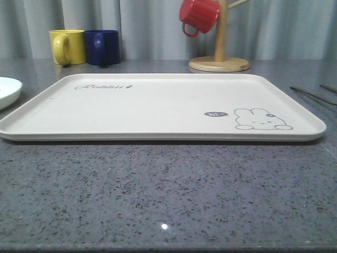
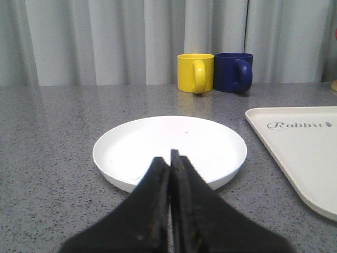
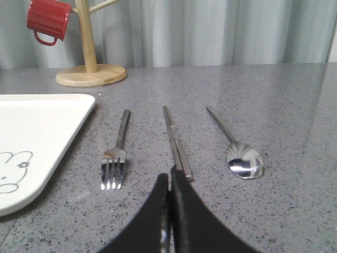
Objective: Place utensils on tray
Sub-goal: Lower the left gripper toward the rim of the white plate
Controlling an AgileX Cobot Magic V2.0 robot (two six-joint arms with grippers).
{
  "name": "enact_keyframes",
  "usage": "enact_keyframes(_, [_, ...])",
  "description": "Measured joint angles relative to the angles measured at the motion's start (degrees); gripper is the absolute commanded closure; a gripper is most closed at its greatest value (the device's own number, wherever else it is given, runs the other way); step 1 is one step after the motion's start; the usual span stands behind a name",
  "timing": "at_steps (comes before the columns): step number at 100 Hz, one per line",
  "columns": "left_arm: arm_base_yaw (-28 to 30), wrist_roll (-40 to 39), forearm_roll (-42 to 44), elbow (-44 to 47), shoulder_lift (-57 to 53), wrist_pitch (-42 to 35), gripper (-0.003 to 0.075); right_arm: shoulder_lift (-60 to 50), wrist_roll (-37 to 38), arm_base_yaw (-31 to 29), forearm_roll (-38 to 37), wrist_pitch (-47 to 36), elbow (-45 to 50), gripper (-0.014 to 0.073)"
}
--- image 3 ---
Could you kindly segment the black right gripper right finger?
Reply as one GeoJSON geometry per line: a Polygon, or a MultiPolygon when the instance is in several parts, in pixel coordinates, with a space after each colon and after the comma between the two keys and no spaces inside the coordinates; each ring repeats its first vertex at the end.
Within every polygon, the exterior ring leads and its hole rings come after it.
{"type": "Polygon", "coordinates": [[[183,171],[171,169],[171,217],[176,252],[257,252],[204,205],[183,171]]]}

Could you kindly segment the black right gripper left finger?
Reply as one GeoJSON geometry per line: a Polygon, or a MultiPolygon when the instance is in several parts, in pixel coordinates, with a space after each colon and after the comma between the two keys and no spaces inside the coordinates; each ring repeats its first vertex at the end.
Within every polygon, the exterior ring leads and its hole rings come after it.
{"type": "Polygon", "coordinates": [[[100,252],[169,252],[170,202],[169,177],[161,173],[139,212],[100,252]]]}

